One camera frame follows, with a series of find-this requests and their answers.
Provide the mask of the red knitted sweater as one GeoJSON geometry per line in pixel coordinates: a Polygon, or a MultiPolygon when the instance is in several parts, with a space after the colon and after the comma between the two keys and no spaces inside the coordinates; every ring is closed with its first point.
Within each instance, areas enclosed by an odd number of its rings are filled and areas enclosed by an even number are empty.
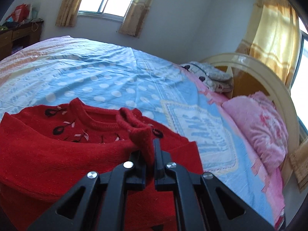
{"type": "Polygon", "coordinates": [[[155,138],[173,161],[190,172],[203,172],[195,142],[138,109],[102,109],[73,99],[5,113],[1,208],[17,230],[26,230],[88,172],[109,172],[137,150],[153,165],[155,138]]]}

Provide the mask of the pink pillow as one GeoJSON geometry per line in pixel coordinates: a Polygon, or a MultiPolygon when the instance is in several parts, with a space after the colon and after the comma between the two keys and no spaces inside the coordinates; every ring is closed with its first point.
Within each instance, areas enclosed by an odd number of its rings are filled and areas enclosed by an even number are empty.
{"type": "Polygon", "coordinates": [[[221,107],[236,123],[270,175],[288,153],[288,132],[273,102],[261,91],[236,96],[221,107]]]}

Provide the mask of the folded grey patterned blanket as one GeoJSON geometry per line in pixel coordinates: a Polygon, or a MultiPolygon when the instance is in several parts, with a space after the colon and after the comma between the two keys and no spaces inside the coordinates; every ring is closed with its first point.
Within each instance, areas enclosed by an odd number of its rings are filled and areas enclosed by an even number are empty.
{"type": "Polygon", "coordinates": [[[189,62],[180,64],[182,68],[193,74],[210,91],[216,93],[228,93],[233,90],[232,77],[208,63],[189,62]]]}

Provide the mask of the cream wooden headboard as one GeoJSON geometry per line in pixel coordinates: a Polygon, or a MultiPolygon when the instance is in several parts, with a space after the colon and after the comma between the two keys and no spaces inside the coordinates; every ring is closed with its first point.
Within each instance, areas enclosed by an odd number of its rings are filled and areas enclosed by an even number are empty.
{"type": "Polygon", "coordinates": [[[289,135],[288,154],[280,165],[283,185],[286,186],[293,173],[289,155],[299,147],[300,130],[295,106],[285,84],[269,67],[246,54],[222,53],[200,62],[211,64],[232,76],[233,91],[227,95],[228,98],[261,91],[274,103],[289,135]]]}

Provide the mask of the blue patterned bed sheet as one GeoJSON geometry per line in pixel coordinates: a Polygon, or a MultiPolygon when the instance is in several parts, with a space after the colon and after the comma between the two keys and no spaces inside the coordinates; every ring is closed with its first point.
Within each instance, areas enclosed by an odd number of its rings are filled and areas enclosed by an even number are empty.
{"type": "Polygon", "coordinates": [[[284,222],[280,171],[269,175],[255,150],[208,91],[180,65],[136,49],[69,36],[36,43],[1,61],[1,120],[73,99],[109,110],[138,109],[195,142],[212,172],[275,228],[284,222]]]}

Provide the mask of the yellow side curtain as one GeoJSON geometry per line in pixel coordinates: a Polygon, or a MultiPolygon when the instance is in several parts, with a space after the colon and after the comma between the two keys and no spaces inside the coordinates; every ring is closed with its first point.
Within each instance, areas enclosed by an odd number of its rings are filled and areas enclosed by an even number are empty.
{"type": "Polygon", "coordinates": [[[299,49],[299,16],[289,1],[255,0],[236,52],[259,60],[290,87],[299,49]]]}

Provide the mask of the right beige curtain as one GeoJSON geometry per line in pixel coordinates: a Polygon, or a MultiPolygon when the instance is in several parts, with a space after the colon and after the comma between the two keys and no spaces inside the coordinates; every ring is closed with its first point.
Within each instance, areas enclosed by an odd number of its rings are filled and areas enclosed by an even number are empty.
{"type": "Polygon", "coordinates": [[[132,0],[118,33],[138,38],[153,0],[132,0]]]}

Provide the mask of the beige curtain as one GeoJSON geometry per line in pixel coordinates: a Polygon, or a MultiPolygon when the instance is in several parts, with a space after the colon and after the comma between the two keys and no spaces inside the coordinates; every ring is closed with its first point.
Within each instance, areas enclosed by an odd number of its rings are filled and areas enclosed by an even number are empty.
{"type": "Polygon", "coordinates": [[[153,0],[132,0],[118,33],[138,38],[153,0]]]}
{"type": "Polygon", "coordinates": [[[62,0],[55,26],[74,27],[82,0],[62,0]]]}

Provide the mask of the brown wooden desk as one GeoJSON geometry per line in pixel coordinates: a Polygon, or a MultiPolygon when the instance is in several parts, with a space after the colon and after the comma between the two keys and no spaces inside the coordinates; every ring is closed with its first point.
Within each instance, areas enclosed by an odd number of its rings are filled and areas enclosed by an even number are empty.
{"type": "Polygon", "coordinates": [[[40,41],[44,21],[19,24],[1,31],[1,60],[40,41]]]}

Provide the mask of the left beige curtain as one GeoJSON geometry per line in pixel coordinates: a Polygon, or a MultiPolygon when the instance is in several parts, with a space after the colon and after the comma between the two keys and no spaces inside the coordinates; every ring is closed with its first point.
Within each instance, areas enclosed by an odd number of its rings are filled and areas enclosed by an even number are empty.
{"type": "Polygon", "coordinates": [[[55,26],[74,27],[82,0],[62,0],[55,26]]]}

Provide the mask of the red bag on desk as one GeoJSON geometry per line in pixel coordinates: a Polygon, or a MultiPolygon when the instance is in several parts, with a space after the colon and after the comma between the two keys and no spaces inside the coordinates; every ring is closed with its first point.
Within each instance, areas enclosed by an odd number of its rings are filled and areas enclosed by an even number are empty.
{"type": "Polygon", "coordinates": [[[26,20],[30,13],[30,6],[28,4],[18,5],[12,13],[14,22],[21,23],[26,20]]]}

